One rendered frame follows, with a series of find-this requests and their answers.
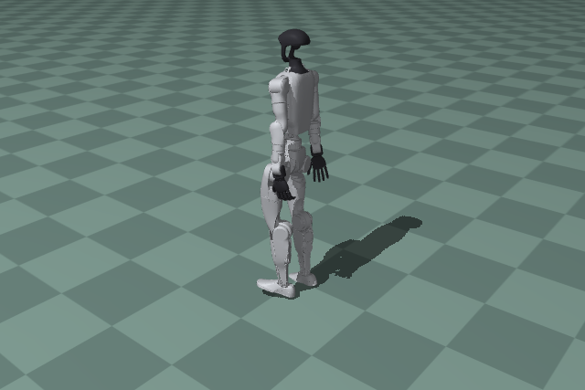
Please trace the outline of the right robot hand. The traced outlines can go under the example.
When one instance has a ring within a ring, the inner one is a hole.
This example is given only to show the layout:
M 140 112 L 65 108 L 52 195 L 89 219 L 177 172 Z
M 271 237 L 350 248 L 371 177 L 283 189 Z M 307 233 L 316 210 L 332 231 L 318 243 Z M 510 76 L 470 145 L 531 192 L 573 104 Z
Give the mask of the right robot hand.
M 321 174 L 322 174 L 323 181 L 324 181 L 324 170 L 325 170 L 326 178 L 327 179 L 329 178 L 328 177 L 327 168 L 326 168 L 326 163 L 325 163 L 325 160 L 324 160 L 324 158 L 322 156 L 323 155 L 323 147 L 322 147 L 322 144 L 321 143 L 320 143 L 320 145 L 321 145 L 321 152 L 320 153 L 313 153 L 313 149 L 312 149 L 312 145 L 311 145 L 311 155 L 313 156 L 313 158 L 311 159 L 310 168 L 307 171 L 307 174 L 309 175 L 310 174 L 310 170 L 311 170 L 311 168 L 313 166 L 313 169 L 314 169 L 314 182 L 315 182 L 315 170 L 317 170 L 318 182 L 319 183 L 321 182 L 320 181 L 320 172 L 319 172 L 319 169 L 321 169 Z M 323 168 L 324 168 L 324 170 L 323 170 Z

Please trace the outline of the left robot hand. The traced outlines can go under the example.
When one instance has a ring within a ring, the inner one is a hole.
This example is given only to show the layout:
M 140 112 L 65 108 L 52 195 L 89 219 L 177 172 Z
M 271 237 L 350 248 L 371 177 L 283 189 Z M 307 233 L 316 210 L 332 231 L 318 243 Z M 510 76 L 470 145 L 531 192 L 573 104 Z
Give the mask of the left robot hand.
M 281 175 L 272 174 L 273 178 L 273 186 L 272 191 L 277 193 L 277 197 L 284 201 L 295 199 L 295 196 L 292 196 L 289 191 L 289 186 L 285 181 L 284 177 L 286 176 L 285 167 L 284 165 L 281 166 Z

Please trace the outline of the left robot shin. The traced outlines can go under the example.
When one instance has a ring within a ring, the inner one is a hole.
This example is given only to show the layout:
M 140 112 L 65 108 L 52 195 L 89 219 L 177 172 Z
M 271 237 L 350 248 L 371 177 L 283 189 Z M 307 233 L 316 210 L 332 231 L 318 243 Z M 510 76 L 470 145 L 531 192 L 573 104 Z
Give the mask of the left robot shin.
M 289 235 L 289 230 L 283 226 L 274 228 L 272 234 L 270 231 L 271 254 L 279 281 L 278 285 L 284 288 L 287 286 L 288 266 L 291 263 L 292 256 L 292 240 L 289 238 Z

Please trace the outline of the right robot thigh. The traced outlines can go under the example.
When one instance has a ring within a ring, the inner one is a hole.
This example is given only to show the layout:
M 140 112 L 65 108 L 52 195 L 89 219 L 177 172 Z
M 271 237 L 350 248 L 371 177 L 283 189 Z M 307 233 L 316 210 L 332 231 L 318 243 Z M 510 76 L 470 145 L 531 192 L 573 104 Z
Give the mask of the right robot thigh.
M 291 173 L 287 182 L 291 195 L 296 197 L 290 201 L 287 200 L 287 203 L 292 216 L 292 225 L 297 230 L 305 230 L 311 225 L 311 218 L 303 211 L 305 194 L 305 177 L 303 173 L 307 173 L 310 165 L 311 158 L 306 155 L 303 167 L 299 171 Z

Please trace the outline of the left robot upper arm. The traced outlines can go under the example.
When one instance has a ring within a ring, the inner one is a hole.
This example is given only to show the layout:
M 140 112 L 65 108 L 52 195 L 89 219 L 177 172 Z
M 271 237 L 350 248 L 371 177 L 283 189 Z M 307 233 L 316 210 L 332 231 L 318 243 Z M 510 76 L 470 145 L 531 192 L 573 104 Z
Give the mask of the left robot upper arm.
M 287 115 L 287 93 L 289 92 L 289 78 L 288 76 L 280 76 L 272 79 L 269 82 L 269 93 L 271 95 L 272 111 L 276 117 L 276 121 L 282 126 L 283 134 L 288 129 L 288 115 Z

